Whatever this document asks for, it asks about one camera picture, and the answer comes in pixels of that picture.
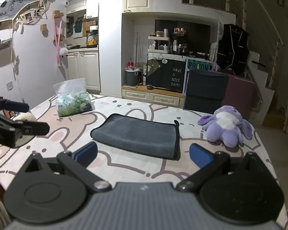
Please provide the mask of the purple and grey towel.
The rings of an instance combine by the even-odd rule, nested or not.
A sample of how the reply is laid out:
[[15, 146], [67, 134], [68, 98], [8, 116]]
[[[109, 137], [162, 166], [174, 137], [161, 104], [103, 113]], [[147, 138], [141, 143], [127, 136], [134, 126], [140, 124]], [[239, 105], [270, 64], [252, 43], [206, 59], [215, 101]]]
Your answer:
[[180, 159], [178, 121], [166, 124], [112, 114], [93, 129], [90, 136], [120, 150], [161, 159]]

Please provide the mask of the beige round object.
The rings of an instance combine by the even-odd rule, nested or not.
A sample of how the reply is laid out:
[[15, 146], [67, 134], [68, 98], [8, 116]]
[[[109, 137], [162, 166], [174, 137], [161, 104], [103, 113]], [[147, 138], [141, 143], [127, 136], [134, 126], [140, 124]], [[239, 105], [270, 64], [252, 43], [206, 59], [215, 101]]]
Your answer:
[[[13, 121], [22, 121], [22, 122], [36, 122], [36, 117], [31, 113], [23, 113], [23, 112], [13, 112], [11, 120]], [[22, 136], [19, 137], [16, 141], [15, 147], [22, 147], [26, 145], [28, 142], [30, 142], [33, 138], [35, 138], [35, 135], [29, 135], [29, 130], [24, 128], [22, 130]]]

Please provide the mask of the purple plush toy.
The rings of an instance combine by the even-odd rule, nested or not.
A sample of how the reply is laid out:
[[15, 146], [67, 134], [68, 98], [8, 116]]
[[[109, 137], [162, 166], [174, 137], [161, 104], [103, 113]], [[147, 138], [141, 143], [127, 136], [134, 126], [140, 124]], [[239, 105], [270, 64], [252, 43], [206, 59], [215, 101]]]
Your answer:
[[253, 137], [251, 124], [229, 105], [220, 107], [212, 115], [202, 116], [197, 124], [206, 132], [208, 141], [222, 141], [229, 148], [243, 144], [243, 138], [252, 140]]

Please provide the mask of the green floral tissue pack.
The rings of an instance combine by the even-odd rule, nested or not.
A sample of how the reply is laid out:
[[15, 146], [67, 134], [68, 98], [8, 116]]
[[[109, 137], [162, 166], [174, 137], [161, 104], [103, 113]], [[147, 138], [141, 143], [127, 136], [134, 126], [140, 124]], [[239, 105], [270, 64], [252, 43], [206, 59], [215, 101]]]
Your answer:
[[93, 109], [84, 78], [66, 80], [53, 87], [57, 95], [55, 104], [59, 117], [85, 113]]

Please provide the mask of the dark blue chair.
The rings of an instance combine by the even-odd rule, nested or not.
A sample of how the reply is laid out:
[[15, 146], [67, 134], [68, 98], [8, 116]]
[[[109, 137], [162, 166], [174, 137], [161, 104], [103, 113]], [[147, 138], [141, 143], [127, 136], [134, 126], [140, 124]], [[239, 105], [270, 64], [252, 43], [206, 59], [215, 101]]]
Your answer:
[[229, 77], [219, 72], [192, 69], [186, 86], [185, 110], [214, 113], [221, 107]]

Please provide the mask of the maroon cushioned panel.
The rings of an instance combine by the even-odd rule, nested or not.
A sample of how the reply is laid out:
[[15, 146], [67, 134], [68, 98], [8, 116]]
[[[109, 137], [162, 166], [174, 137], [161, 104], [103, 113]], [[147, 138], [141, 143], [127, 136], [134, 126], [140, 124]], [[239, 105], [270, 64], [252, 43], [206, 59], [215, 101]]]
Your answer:
[[212, 73], [216, 80], [213, 82], [215, 98], [211, 101], [208, 112], [213, 113], [222, 105], [231, 105], [244, 119], [248, 119], [255, 93], [255, 83], [230, 74]]

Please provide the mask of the white kitchen cabinet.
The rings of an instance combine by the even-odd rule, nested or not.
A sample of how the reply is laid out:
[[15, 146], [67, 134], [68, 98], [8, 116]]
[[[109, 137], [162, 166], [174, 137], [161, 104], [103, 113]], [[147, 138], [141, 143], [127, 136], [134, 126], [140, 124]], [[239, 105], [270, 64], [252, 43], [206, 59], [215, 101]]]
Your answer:
[[97, 50], [71, 51], [67, 55], [69, 78], [84, 78], [86, 88], [101, 91], [99, 53]]

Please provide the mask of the white drawer cabinet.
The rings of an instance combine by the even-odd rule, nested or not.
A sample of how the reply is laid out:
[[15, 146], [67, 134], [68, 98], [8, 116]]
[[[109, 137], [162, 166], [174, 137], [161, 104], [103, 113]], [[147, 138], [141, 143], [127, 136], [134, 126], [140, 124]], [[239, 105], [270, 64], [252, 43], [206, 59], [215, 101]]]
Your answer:
[[137, 87], [122, 86], [122, 98], [177, 108], [183, 108], [185, 103], [185, 96], [179, 92], [156, 88], [149, 90], [143, 85]]

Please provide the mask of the black have a nice day cloth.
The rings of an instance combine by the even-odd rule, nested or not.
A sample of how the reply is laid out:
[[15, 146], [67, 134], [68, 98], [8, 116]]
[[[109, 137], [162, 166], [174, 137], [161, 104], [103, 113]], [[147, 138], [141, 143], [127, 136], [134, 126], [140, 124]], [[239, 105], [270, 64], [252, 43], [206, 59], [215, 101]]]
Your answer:
[[182, 93], [185, 68], [185, 61], [151, 59], [147, 62], [146, 85]]

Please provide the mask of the dark grey trash bin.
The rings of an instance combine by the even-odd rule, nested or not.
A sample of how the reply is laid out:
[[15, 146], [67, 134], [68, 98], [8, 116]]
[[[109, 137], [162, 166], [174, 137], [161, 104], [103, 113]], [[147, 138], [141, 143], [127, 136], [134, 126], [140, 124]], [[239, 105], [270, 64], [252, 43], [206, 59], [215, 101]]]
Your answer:
[[127, 86], [137, 86], [141, 78], [140, 69], [125, 70], [126, 85]]

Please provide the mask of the green paton sign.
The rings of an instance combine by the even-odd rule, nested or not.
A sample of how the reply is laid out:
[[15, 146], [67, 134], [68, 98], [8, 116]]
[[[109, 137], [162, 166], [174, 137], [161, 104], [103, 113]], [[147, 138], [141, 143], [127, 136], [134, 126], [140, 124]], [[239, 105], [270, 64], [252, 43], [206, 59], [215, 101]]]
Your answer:
[[186, 89], [187, 89], [187, 82], [188, 82], [188, 76], [189, 76], [189, 71], [192, 69], [197, 69], [197, 70], [205, 70], [205, 71], [210, 71], [212, 70], [213, 64], [211, 61], [205, 60], [205, 59], [200, 59], [200, 58], [191, 58], [187, 57], [186, 58], [186, 68], [185, 68], [185, 79], [184, 79], [184, 87], [183, 87], [183, 95], [186, 94]]

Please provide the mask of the black hanging garment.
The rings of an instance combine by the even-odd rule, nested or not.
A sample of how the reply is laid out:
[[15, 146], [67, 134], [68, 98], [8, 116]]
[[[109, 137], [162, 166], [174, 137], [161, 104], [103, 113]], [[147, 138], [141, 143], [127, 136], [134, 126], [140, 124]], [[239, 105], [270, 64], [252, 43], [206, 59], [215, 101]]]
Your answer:
[[224, 25], [216, 62], [221, 72], [244, 77], [249, 56], [247, 42], [248, 33], [243, 28], [234, 24]]

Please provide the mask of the cream tiered shelf rack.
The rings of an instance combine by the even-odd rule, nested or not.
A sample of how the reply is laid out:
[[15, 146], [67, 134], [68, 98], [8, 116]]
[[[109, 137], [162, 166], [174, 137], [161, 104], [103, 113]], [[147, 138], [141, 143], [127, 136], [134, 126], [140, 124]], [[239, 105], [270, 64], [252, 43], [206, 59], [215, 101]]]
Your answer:
[[170, 38], [169, 37], [148, 37], [148, 53], [165, 53], [170, 52]]

